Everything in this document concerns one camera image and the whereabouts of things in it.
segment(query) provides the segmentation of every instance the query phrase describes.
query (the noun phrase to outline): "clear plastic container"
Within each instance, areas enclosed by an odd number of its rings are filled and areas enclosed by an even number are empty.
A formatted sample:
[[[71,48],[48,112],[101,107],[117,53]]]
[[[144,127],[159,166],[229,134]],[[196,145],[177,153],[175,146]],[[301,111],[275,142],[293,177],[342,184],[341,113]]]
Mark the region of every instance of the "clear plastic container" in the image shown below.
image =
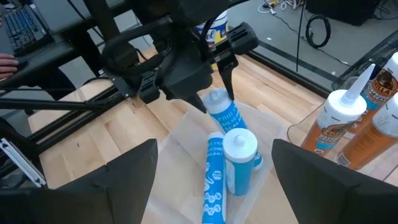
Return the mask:
[[[291,143],[297,146],[301,145],[321,110],[322,105],[319,106],[315,111],[310,113],[301,122],[299,122],[299,124],[292,125],[288,128],[287,137]],[[349,140],[350,138],[343,136],[333,147],[333,149],[325,156],[325,158],[336,162],[335,157]],[[391,174],[393,174],[394,170],[397,169],[397,166],[398,146],[395,145],[377,158],[375,158],[368,165],[358,170],[358,172],[385,181],[389,178]]]
[[[263,166],[253,173],[248,194],[227,196],[227,223],[242,224],[273,166],[272,142],[283,137],[285,128],[272,115],[238,102],[236,105],[264,157]],[[201,223],[207,139],[213,131],[218,128],[212,118],[192,108],[160,143],[155,182],[142,223]]]

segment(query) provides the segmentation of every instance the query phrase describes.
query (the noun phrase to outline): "white nozzle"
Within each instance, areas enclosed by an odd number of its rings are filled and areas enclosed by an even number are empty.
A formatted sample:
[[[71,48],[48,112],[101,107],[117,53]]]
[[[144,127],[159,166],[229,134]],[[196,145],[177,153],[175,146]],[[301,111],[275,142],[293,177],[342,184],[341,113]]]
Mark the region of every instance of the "white nozzle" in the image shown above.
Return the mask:
[[[344,93],[343,97],[341,97],[341,103],[345,106],[353,106],[355,101],[358,99],[361,94],[363,88],[366,86],[369,81],[372,72],[374,70],[375,64],[371,64],[354,82],[354,84]]]
[[[218,97],[220,97],[217,90],[211,90],[209,92],[209,95],[210,95],[210,99],[213,101],[218,100]]]
[[[245,138],[244,138],[243,136],[237,135],[237,136],[235,137],[234,142],[235,142],[235,144],[236,144],[237,146],[243,146],[243,145],[244,145],[244,142],[246,142],[246,140],[245,140]]]

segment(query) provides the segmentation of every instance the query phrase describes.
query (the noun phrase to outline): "orange glue tube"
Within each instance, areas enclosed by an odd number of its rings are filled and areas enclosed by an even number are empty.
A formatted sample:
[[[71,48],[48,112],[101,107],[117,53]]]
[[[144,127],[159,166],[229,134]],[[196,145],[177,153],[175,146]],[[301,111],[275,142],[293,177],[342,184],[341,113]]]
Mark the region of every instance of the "orange glue tube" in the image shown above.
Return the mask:
[[[365,112],[366,101],[360,95],[374,70],[372,64],[349,90],[329,94],[317,120],[312,125],[301,147],[320,156],[327,155],[351,125]]]
[[[338,153],[340,165],[358,170],[398,142],[398,95],[395,94]]]
[[[366,100],[368,108],[352,125],[347,137],[352,138],[372,120],[376,111],[396,93],[398,89],[398,52],[392,55],[383,69],[376,75],[361,96]]]

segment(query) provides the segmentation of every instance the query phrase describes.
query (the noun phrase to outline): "glue tube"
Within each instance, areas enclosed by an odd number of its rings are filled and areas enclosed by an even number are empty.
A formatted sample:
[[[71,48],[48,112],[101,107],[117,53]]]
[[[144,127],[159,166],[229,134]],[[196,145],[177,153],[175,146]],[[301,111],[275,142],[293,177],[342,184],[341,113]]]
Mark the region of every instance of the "glue tube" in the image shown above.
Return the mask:
[[[398,142],[398,95],[395,94],[337,155],[337,163],[358,170]]]
[[[257,139],[251,131],[235,128],[226,133],[223,149],[228,190],[235,196],[244,196],[250,188]]]
[[[360,96],[372,74],[375,64],[369,66],[349,90],[330,93],[322,111],[305,137],[301,147],[325,156],[353,123],[365,112],[366,101]]]
[[[248,128],[234,101],[229,98],[226,89],[210,91],[203,97],[203,104],[224,134],[234,128]],[[256,151],[254,170],[261,168],[262,160],[262,156]]]
[[[223,138],[221,132],[211,133],[208,138],[202,223],[225,224],[226,220]]]
[[[372,120],[376,111],[398,90],[398,52],[392,55],[382,70],[363,91],[361,96],[368,104],[365,113],[349,129],[348,136],[359,133]]]

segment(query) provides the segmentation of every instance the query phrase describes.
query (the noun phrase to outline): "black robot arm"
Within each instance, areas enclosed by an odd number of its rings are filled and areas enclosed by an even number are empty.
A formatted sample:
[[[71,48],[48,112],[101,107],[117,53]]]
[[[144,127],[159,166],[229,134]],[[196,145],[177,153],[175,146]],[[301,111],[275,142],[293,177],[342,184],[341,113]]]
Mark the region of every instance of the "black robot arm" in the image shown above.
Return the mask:
[[[213,0],[131,1],[143,25],[106,42],[102,54],[104,69],[124,79],[135,82],[138,79],[141,82],[138,95],[145,103],[158,99],[162,90],[168,100],[185,100],[206,113],[197,92],[211,85],[211,64],[217,63],[229,97],[234,99],[231,75],[238,66],[235,54],[245,54],[258,46],[256,34],[244,22],[231,29],[224,41],[211,47],[203,35],[214,18],[242,2],[218,0],[215,5]],[[206,21],[200,35],[194,26]],[[120,45],[148,34],[154,39],[157,55],[129,67],[115,60],[118,56],[115,49],[120,49]]]

